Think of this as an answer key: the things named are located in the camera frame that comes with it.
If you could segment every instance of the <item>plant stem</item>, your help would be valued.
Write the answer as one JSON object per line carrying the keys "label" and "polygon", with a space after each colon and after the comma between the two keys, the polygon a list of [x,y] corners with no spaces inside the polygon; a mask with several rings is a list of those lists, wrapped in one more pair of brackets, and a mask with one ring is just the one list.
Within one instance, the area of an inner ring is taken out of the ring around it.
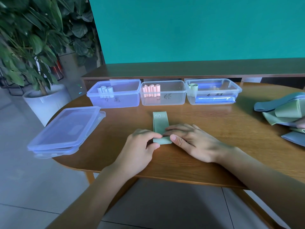
{"label": "plant stem", "polygon": [[37,79],[38,83],[39,83],[39,89],[41,91],[42,96],[46,96],[48,95],[45,86],[43,85],[43,83],[41,82],[41,80]]}
{"label": "plant stem", "polygon": [[92,32],[93,32],[93,37],[94,37],[94,44],[95,44],[95,52],[96,52],[96,56],[97,56],[97,61],[99,62],[99,66],[101,66],[101,64],[102,64],[101,53],[100,53],[101,50],[100,50],[99,44],[98,44],[96,28],[92,27]]}

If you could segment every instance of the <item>green resistance band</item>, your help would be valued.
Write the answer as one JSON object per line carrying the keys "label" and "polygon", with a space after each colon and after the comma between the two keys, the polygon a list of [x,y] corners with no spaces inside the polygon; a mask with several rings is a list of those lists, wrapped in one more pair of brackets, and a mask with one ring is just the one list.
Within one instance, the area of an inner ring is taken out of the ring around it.
{"label": "green resistance band", "polygon": [[[167,113],[153,112],[152,115],[153,115],[153,119],[152,119],[153,131],[163,135],[166,132],[165,128],[170,126],[168,123]],[[169,136],[164,136],[162,138],[154,138],[153,141],[157,142],[160,145],[172,143]]]}

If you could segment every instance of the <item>clear plastic container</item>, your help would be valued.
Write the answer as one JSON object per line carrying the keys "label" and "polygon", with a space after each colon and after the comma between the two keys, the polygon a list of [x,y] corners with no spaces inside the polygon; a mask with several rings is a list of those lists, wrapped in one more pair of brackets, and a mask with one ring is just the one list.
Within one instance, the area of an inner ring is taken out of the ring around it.
{"label": "clear plastic container", "polygon": [[[99,93],[98,88],[113,88],[113,93]],[[99,81],[87,92],[93,106],[101,108],[136,107],[140,103],[139,79]]]}
{"label": "clear plastic container", "polygon": [[28,144],[28,150],[45,151],[80,145],[100,109],[97,106],[64,109]]}
{"label": "clear plastic container", "polygon": [[41,151],[33,151],[35,153],[34,157],[40,158],[40,159],[46,159],[46,158],[53,158],[58,157],[61,155],[71,155],[78,151],[79,147],[84,143],[84,141],[87,139],[87,137],[95,130],[95,128],[98,126],[98,124],[101,122],[101,120],[106,116],[106,113],[103,111],[99,111],[99,113],[96,116],[96,119],[94,120],[91,128],[89,129],[88,133],[86,134],[83,141],[77,145],[67,148],[57,148],[57,149],[49,149],[49,150],[41,150]]}
{"label": "clear plastic container", "polygon": [[[144,85],[160,84],[160,92],[150,92],[152,96],[144,97],[142,88]],[[140,88],[141,101],[143,105],[178,105],[185,103],[187,89],[182,80],[151,81],[143,82]]]}
{"label": "clear plastic container", "polygon": [[[193,79],[185,81],[190,104],[233,104],[242,89],[229,79]],[[198,91],[189,84],[198,84]]]}

